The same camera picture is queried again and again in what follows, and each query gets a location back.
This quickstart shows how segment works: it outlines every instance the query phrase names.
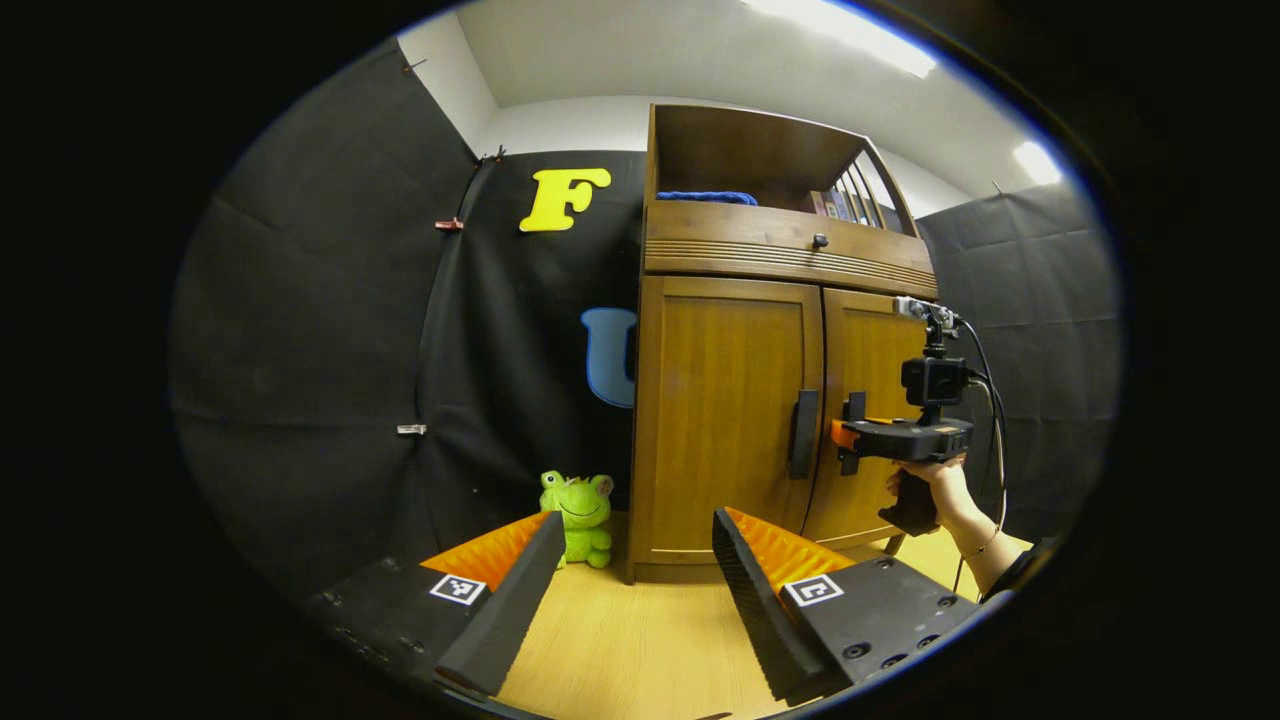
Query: blue letter u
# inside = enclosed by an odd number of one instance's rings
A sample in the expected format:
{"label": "blue letter u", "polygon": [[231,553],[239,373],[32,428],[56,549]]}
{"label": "blue letter u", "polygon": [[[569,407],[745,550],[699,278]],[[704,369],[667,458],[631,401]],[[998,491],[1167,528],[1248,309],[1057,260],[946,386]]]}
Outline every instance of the blue letter u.
{"label": "blue letter u", "polygon": [[596,397],[618,407],[636,402],[636,383],[627,377],[627,331],[636,314],[620,307],[593,307],[582,313],[586,325],[586,384]]}

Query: bracelet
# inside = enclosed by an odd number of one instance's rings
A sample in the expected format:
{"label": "bracelet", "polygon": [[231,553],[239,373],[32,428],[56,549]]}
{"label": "bracelet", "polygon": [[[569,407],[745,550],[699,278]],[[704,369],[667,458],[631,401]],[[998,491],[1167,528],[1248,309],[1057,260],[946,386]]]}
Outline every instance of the bracelet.
{"label": "bracelet", "polygon": [[961,560],[964,560],[965,562],[968,562],[968,561],[973,560],[974,557],[978,557],[979,555],[982,555],[983,552],[986,552],[987,551],[987,546],[991,544],[991,543],[993,543],[993,542],[996,542],[996,536],[998,536],[998,534],[1000,534],[1000,525],[996,525],[996,532],[991,533],[991,539],[987,541],[987,542],[984,542],[984,543],[982,543],[982,547],[979,547],[978,550],[973,551],[973,555],[968,555],[968,556],[963,557]]}

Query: cabinet door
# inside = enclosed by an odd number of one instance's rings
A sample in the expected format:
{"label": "cabinet door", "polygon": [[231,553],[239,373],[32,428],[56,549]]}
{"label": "cabinet door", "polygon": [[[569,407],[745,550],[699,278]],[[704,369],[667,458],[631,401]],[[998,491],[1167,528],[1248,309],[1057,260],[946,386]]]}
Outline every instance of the cabinet door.
{"label": "cabinet door", "polygon": [[[867,393],[867,415],[919,418],[908,405],[902,361],[924,348],[924,323],[893,314],[893,300],[840,290],[823,291],[827,322],[827,396],[823,423],[841,416],[851,392]],[[819,445],[813,502],[804,537],[832,548],[845,548],[897,534],[877,511],[893,505],[884,480],[896,469],[882,457],[863,457],[858,473],[840,474],[831,438]]]}
{"label": "cabinet door", "polygon": [[818,392],[801,424],[820,420],[819,290],[646,275],[640,297],[631,561],[716,562],[726,505],[799,532],[817,442],[799,473],[788,452],[801,389]]}

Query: blue towel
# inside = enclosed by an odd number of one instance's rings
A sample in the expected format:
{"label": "blue towel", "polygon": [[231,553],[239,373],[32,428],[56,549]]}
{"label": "blue towel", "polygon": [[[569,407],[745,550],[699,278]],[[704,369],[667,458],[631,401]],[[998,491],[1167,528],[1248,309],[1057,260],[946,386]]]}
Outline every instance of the blue towel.
{"label": "blue towel", "polygon": [[699,200],[703,202],[737,202],[741,205],[759,205],[754,197],[745,192],[659,192],[658,200]]}

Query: ceiling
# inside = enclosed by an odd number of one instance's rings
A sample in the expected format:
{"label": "ceiling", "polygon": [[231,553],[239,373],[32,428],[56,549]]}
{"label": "ceiling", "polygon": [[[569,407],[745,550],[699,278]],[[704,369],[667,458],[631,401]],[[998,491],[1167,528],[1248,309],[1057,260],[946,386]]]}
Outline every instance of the ceiling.
{"label": "ceiling", "polygon": [[716,100],[865,135],[973,197],[1034,184],[1012,150],[1039,137],[936,54],[919,79],[740,0],[479,0],[457,17],[502,108]]}

